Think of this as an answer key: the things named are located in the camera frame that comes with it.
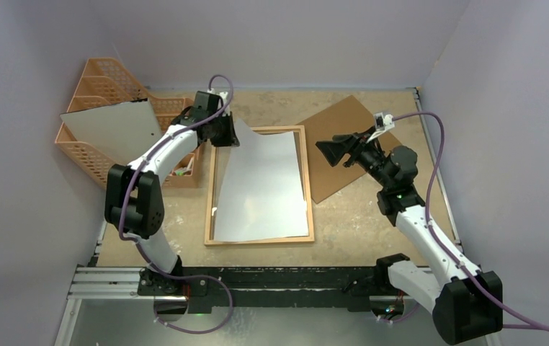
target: wooden frame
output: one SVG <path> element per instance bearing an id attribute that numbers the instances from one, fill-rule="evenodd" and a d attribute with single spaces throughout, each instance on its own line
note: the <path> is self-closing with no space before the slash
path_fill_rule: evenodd
<path id="1" fill-rule="evenodd" d="M 209 169 L 209 187 L 207 190 L 207 218 L 205 223 L 205 245 L 234 245 L 234 244 L 279 244 L 279 243 L 303 243 L 315 241 L 315 229 L 313 227 L 313 202 L 311 199 L 311 184 L 308 178 L 308 155 L 306 150 L 306 134 L 304 125 L 292 126 L 263 126 L 251 128 L 254 132 L 260 134 L 275 134 L 292 131 L 298 134 L 298 147 L 296 148 L 300 154 L 300 178 L 302 180 L 302 188 L 304 192 L 304 200 L 306 201 L 306 218 L 308 221 L 307 236 L 291 236 L 285 238 L 273 238 L 252 241 L 216 241 L 213 240 L 213 202 L 215 199 L 215 181 L 217 179 L 217 148 L 211 147 L 211 160 Z"/>

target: white wall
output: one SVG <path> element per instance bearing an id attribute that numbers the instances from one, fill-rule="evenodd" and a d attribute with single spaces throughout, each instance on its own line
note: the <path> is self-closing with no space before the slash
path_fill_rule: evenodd
<path id="1" fill-rule="evenodd" d="M 442 176 L 469 257 L 499 274 L 505 303 L 549 323 L 549 1 L 472 0 L 422 102 L 445 122 Z"/>
<path id="2" fill-rule="evenodd" d="M 468 0 L 91 0 L 151 87 L 423 84 Z"/>
<path id="3" fill-rule="evenodd" d="M 54 146 L 85 58 L 112 55 L 87 1 L 0 0 L 0 345 L 53 344 L 104 194 Z"/>

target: beige work surface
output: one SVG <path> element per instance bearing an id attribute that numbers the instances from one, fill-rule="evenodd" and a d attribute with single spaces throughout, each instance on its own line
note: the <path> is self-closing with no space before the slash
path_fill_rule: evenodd
<path id="1" fill-rule="evenodd" d="M 194 97 L 195 92 L 167 92 L 162 96 Z M 416 112 L 411 92 L 237 91 L 233 116 L 250 126 L 294 125 L 320 110 L 355 96 L 371 112 Z M 396 122 L 393 134 L 419 155 L 417 191 L 425 196 L 433 164 L 418 117 Z M 197 189 L 166 189 L 164 233 L 185 266 L 363 266 L 379 257 L 402 252 L 417 265 L 426 265 L 413 244 L 380 214 L 376 193 L 380 185 L 365 174 L 316 205 L 313 202 L 315 242 L 206 247 L 205 212 L 210 147 L 202 157 L 202 183 Z M 434 186 L 432 215 L 452 239 L 452 229 L 439 186 Z M 120 241 L 107 225 L 99 267 L 140 267 L 145 262 L 129 241 Z"/>

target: white paper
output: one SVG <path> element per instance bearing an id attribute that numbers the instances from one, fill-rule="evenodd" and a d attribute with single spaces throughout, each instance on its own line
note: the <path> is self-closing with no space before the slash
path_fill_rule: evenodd
<path id="1" fill-rule="evenodd" d="M 78 141 L 93 145 L 120 164 L 137 159 L 162 137 L 147 100 L 64 113 L 61 118 Z"/>
<path id="2" fill-rule="evenodd" d="M 298 154 L 293 132 L 259 135 L 234 124 L 241 142 L 232 148 L 215 212 L 216 241 L 307 236 Z"/>

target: orange plastic basket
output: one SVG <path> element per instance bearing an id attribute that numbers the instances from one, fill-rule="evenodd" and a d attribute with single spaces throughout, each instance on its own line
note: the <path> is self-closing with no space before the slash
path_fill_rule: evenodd
<path id="1" fill-rule="evenodd" d="M 115 105 L 143 98 L 147 98 L 151 102 L 162 133 L 166 132 L 173 118 L 179 115 L 185 107 L 193 104 L 192 99 L 188 98 L 153 96 L 114 58 L 90 58 L 86 62 L 67 112 Z M 54 143 L 102 188 L 107 186 L 107 173 L 113 164 L 128 164 L 128 162 L 115 162 L 90 143 L 77 141 L 64 123 L 58 131 Z M 196 149 L 193 153 L 196 158 L 198 152 L 199 149 Z M 175 178 L 178 177 L 169 175 L 164 181 L 163 187 L 178 186 L 172 181 Z"/>

